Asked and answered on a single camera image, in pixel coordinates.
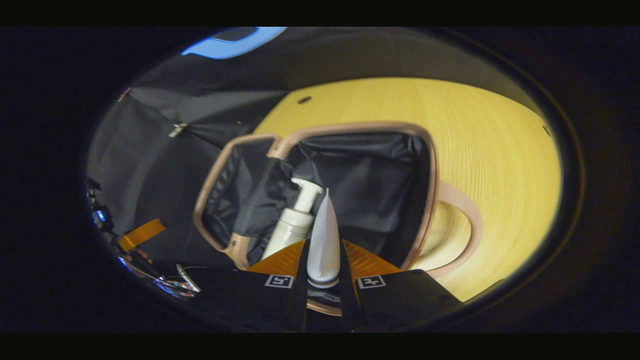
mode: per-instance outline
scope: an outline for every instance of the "yellow wooden surface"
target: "yellow wooden surface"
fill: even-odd
[[[307,96],[311,100],[298,104]],[[285,137],[311,126],[377,120],[412,122],[427,129],[435,143],[440,179],[467,193],[482,211],[484,236],[476,253],[437,279],[460,300],[513,273],[544,240],[560,198],[555,142],[543,129],[542,118],[493,92],[417,78],[328,83],[291,92],[255,133]],[[413,268],[429,270],[452,260],[469,232],[467,218],[438,204]]]

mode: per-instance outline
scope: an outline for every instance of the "white cone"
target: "white cone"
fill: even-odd
[[[311,232],[311,244],[307,259],[308,281],[316,288],[326,289],[338,283],[340,273],[340,236],[338,221],[329,189],[318,209]]]

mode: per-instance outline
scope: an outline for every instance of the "pump dispenser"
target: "pump dispenser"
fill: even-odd
[[[316,197],[324,192],[323,188],[297,177],[291,178],[291,182],[300,186],[300,194],[293,208],[286,208],[282,211],[271,239],[264,249],[262,259],[293,243],[304,240],[311,223],[314,221],[314,216],[309,211],[311,211]]]

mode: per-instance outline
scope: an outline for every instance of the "white pump bottle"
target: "white pump bottle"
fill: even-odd
[[[273,230],[271,239],[264,249],[262,259],[272,255],[285,247],[304,240],[314,216],[309,213],[316,201],[316,197],[324,192],[321,186],[310,181],[291,178],[291,182],[300,186],[300,195],[293,208],[285,208],[280,215],[278,224]]]

